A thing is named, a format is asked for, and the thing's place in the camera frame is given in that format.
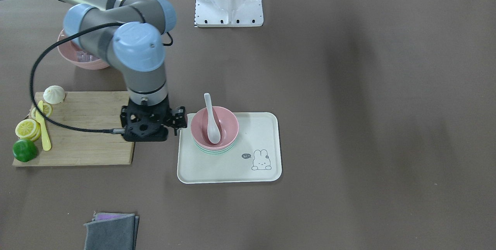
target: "green bowl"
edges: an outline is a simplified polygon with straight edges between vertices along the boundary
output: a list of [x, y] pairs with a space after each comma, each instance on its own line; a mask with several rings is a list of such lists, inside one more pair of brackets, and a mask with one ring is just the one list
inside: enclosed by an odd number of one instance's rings
[[236, 141], [234, 141], [230, 146], [224, 148], [223, 150], [214, 151], [214, 150], [204, 149], [203, 147], [199, 146], [195, 141], [195, 144], [198, 147], [198, 149], [200, 149], [200, 151], [202, 151], [203, 153], [207, 153], [209, 155], [221, 155], [223, 153], [226, 153], [234, 146], [235, 143]]

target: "black cable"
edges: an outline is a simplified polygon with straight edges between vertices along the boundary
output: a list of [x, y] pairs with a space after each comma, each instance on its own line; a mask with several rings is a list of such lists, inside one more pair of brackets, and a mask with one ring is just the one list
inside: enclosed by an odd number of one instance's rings
[[49, 46], [38, 57], [38, 59], [36, 59], [36, 61], [34, 62], [34, 65], [32, 67], [32, 69], [31, 69], [31, 77], [29, 79], [29, 94], [31, 96], [31, 102], [34, 104], [34, 107], [36, 108], [36, 110], [38, 111], [38, 113], [41, 114], [41, 116], [43, 116], [44, 119], [46, 119], [47, 121], [49, 121], [50, 123], [52, 123], [54, 125], [57, 125], [59, 127], [66, 128], [66, 129], [69, 129], [69, 130], [80, 131], [80, 132], [91, 132], [91, 133], [113, 133], [113, 130], [112, 129], [85, 129], [85, 128], [77, 128], [77, 127], [72, 127], [72, 126], [64, 125], [64, 124], [58, 123], [57, 121], [51, 120], [50, 118], [48, 118], [47, 116], [45, 116], [45, 114], [43, 113], [43, 111], [38, 107], [38, 104], [36, 104], [36, 101], [34, 100], [33, 82], [34, 82], [34, 73], [36, 71], [36, 68], [40, 64], [41, 60], [51, 50], [53, 50], [54, 48], [58, 47], [59, 45], [62, 45], [65, 42], [68, 42], [70, 40], [74, 40], [75, 38], [78, 38], [80, 36], [83, 36], [84, 34], [87, 34], [87, 33], [93, 32], [93, 31], [96, 31], [98, 29], [102, 29], [102, 28], [106, 28], [106, 27], [111, 27], [111, 26], [121, 26], [121, 25], [122, 25], [122, 23], [112, 22], [112, 23], [101, 24], [99, 26], [94, 26], [94, 27], [91, 27], [89, 29], [83, 30], [83, 31], [81, 31], [79, 33], [76, 33], [76, 34], [74, 34], [72, 36], [69, 36], [69, 37], [65, 38], [64, 40], [60, 40], [60, 41], [54, 43], [53, 45]]
[[174, 43], [174, 40], [172, 40], [172, 36], [168, 32], [167, 36], [169, 36], [170, 43], [163, 43], [164, 47], [170, 47]]

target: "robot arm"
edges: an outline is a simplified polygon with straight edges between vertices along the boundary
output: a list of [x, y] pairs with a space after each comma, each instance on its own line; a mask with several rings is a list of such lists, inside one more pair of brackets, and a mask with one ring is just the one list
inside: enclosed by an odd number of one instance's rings
[[176, 12], [166, 0], [59, 0], [73, 6], [64, 30], [73, 35], [101, 24], [120, 22], [73, 41], [119, 70], [129, 91], [121, 110], [121, 134], [127, 141], [163, 141], [166, 126], [186, 127], [184, 107], [169, 108], [165, 50], [161, 34], [176, 25]]

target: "green lime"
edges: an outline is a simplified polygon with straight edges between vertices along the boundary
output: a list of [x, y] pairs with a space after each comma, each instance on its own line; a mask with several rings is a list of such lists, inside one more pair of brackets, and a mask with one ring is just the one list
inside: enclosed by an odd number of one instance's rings
[[20, 139], [14, 143], [12, 147], [14, 157], [21, 162], [33, 160], [38, 154], [38, 149], [30, 140]]

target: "yellow knife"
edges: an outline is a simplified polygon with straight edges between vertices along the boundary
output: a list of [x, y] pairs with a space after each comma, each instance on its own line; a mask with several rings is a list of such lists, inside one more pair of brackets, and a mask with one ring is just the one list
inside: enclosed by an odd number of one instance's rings
[[[38, 103], [38, 107], [43, 111], [42, 100]], [[48, 137], [47, 126], [45, 125], [45, 119], [38, 112], [36, 113], [35, 119], [41, 125], [41, 144], [43, 146], [43, 150], [48, 151], [52, 148], [52, 143], [50, 142], [50, 138]]]

